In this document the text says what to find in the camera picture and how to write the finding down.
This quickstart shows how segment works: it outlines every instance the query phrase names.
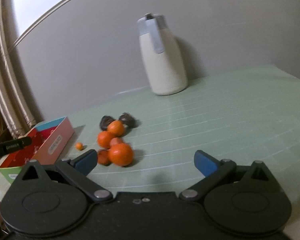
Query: pink box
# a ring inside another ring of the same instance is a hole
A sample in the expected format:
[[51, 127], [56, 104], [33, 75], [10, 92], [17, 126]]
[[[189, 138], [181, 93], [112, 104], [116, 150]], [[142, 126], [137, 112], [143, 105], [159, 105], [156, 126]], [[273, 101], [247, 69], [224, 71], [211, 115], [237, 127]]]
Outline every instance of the pink box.
[[22, 166], [31, 159], [38, 160], [42, 165], [54, 164], [73, 133], [68, 117], [37, 124], [27, 133], [32, 138], [32, 144], [9, 154], [0, 166], [0, 173], [12, 183]]

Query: walnut shell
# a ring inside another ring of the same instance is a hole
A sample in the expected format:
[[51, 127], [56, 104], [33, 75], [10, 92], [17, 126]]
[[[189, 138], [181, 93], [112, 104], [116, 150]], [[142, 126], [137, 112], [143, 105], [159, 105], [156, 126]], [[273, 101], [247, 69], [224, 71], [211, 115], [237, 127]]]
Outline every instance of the walnut shell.
[[111, 124], [115, 119], [112, 116], [105, 115], [101, 118], [99, 127], [101, 130], [106, 131], [108, 128], [108, 125]]
[[120, 115], [119, 120], [129, 128], [134, 128], [137, 126], [137, 120], [134, 119], [131, 114], [123, 113]]

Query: tangerine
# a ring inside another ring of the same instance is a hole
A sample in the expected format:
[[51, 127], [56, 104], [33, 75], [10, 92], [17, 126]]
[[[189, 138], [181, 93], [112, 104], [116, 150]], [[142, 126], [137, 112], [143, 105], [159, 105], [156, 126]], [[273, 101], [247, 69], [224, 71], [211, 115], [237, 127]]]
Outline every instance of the tangerine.
[[122, 136], [124, 134], [123, 123], [119, 120], [115, 120], [108, 125], [107, 131], [115, 134], [116, 136]]
[[111, 146], [119, 144], [119, 143], [123, 143], [123, 140], [121, 138], [119, 138], [119, 137], [113, 138], [110, 141], [110, 148], [111, 148]]
[[126, 143], [119, 143], [111, 146], [108, 157], [109, 160], [118, 166], [127, 166], [133, 160], [133, 150]]
[[97, 143], [100, 147], [109, 149], [110, 141], [115, 137], [114, 134], [108, 131], [102, 131], [98, 134]]
[[83, 144], [81, 142], [77, 142], [74, 147], [79, 151], [83, 150]]
[[98, 150], [98, 163], [102, 165], [110, 164], [107, 150]]

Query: curtain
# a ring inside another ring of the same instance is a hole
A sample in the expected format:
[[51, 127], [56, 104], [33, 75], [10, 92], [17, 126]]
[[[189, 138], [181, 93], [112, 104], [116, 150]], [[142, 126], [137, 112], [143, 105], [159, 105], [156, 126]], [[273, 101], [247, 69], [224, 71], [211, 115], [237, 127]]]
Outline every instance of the curtain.
[[14, 138], [25, 135], [36, 125], [21, 93], [9, 57], [2, 21], [2, 0], [0, 0], [0, 112]]

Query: thermos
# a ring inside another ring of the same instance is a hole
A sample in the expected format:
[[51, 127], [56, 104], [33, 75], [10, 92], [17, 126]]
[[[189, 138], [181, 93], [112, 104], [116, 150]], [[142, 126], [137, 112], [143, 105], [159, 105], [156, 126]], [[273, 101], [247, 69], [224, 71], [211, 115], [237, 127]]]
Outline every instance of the thermos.
[[146, 14], [138, 20], [143, 64], [157, 95], [171, 95], [188, 85], [178, 44], [163, 15]]

